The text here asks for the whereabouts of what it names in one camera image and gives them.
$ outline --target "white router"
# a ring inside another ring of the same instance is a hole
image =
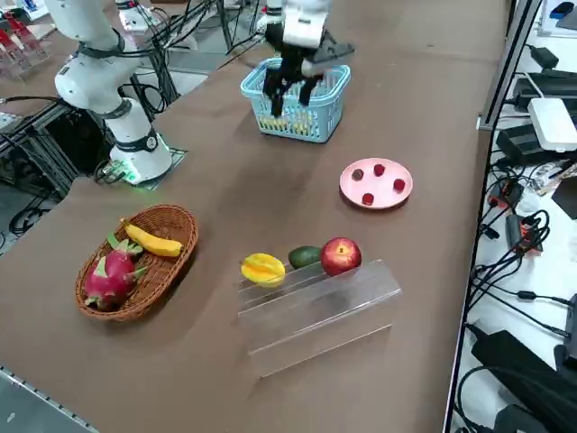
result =
[[[577,130],[562,99],[544,97],[529,74],[525,76],[540,95],[531,99],[528,109],[541,147],[553,152],[576,151]]]

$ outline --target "wicker basket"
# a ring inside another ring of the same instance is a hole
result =
[[[159,257],[144,251],[137,262],[138,267],[148,266],[148,271],[138,280],[136,288],[128,300],[117,311],[103,312],[87,307],[84,303],[84,283],[88,271],[99,257],[104,257],[112,247],[103,242],[84,263],[76,279],[76,302],[80,311],[91,318],[101,320],[125,321],[139,318],[146,314],[157,300],[183,271],[188,259],[197,244],[198,229],[195,218],[184,208],[178,206],[160,205],[149,207],[128,221],[146,232],[181,242],[184,247],[179,257]],[[116,239],[122,241],[128,236],[122,225],[114,232]]]

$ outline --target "transparent plastic tray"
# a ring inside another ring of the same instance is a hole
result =
[[[381,260],[336,277],[315,263],[275,289],[244,281],[238,317],[264,377],[389,327],[400,293]]]

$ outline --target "robotic arm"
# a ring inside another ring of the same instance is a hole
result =
[[[267,42],[280,52],[279,69],[267,69],[264,94],[272,103],[271,113],[282,115],[283,95],[304,81],[299,102],[308,106],[316,83],[325,70],[343,64],[353,54],[350,43],[337,43],[325,29],[331,0],[267,0],[267,12],[258,23]]]
[[[164,174],[172,164],[168,147],[152,128],[141,104],[118,94],[118,88],[140,64],[138,57],[123,55],[135,47],[111,27],[101,1],[45,3],[59,31],[79,41],[78,51],[55,78],[60,96],[104,120],[115,138],[110,158],[124,165],[128,182],[135,185]]]

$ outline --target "green avocado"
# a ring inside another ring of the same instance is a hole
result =
[[[321,249],[316,246],[300,246],[288,253],[288,261],[295,269],[304,268],[320,260]]]

